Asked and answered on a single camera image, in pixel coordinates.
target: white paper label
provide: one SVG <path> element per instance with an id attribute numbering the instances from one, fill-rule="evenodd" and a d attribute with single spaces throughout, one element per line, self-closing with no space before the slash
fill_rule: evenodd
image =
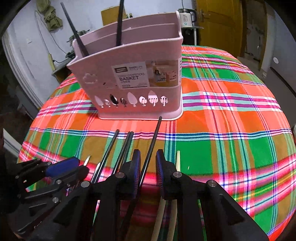
<path id="1" fill-rule="evenodd" d="M 119 88 L 149 87 L 145 62 L 112 66 Z"/>
<path id="2" fill-rule="evenodd" d="M 178 58 L 178 81 L 181 82 L 182 78 L 182 57 Z"/>

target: bolt head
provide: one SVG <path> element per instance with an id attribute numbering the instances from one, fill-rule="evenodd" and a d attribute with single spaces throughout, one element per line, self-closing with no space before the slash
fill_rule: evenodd
<path id="1" fill-rule="evenodd" d="M 89 186 L 89 182 L 88 181 L 83 181 L 81 184 L 80 184 L 81 187 L 83 188 L 87 188 Z"/>
<path id="2" fill-rule="evenodd" d="M 217 182 L 214 181 L 214 180 L 209 180 L 207 183 L 208 183 L 208 185 L 209 185 L 210 187 L 215 187 L 215 186 L 217 186 Z"/>
<path id="3" fill-rule="evenodd" d="M 115 174 L 115 176 L 117 178 L 123 178 L 124 177 L 124 173 L 123 172 L 118 172 L 118 173 Z"/>
<path id="4" fill-rule="evenodd" d="M 59 198 L 58 198 L 58 197 L 54 197 L 54 198 L 52 199 L 52 201 L 53 201 L 54 203 L 57 203 L 57 202 L 59 202 Z"/>
<path id="5" fill-rule="evenodd" d="M 182 177 L 182 173 L 181 172 L 174 172 L 173 176 L 179 178 L 179 177 Z"/>

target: green bag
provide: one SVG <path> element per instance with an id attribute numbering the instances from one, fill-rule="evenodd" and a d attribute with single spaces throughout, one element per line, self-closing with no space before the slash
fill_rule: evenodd
<path id="1" fill-rule="evenodd" d="M 47 11 L 44 13 L 44 21 L 47 25 L 48 31 L 63 26 L 63 21 L 56 16 L 56 10 L 53 6 L 49 6 Z"/>
<path id="2" fill-rule="evenodd" d="M 50 0 L 36 0 L 37 10 L 44 13 L 50 6 Z"/>

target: pink chopstick basket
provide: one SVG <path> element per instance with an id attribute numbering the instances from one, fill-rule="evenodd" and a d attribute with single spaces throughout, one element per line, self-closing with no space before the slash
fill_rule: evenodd
<path id="1" fill-rule="evenodd" d="M 117 22 L 81 36 L 89 56 L 67 67 L 107 120 L 176 120 L 183 113 L 179 13 L 125 19 L 122 45 L 116 47 Z"/>

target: plaid tablecloth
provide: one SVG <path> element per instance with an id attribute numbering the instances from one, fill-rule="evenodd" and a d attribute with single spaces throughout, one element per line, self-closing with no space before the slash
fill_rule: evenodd
<path id="1" fill-rule="evenodd" d="M 164 149 L 166 159 L 175 162 L 180 150 L 183 173 L 198 181 L 218 181 L 275 240 L 296 207 L 296 149 L 273 94 L 229 53 L 190 46 L 182 50 L 182 91 L 184 113 L 161 124 L 133 224 L 152 232 L 160 197 L 155 153 Z M 140 149 L 143 164 L 155 126 L 156 121 L 100 120 L 70 75 L 33 121 L 19 161 L 85 160 L 91 155 L 90 178 L 120 129 L 101 181 L 110 175 L 128 131 L 135 132 L 129 155 Z"/>

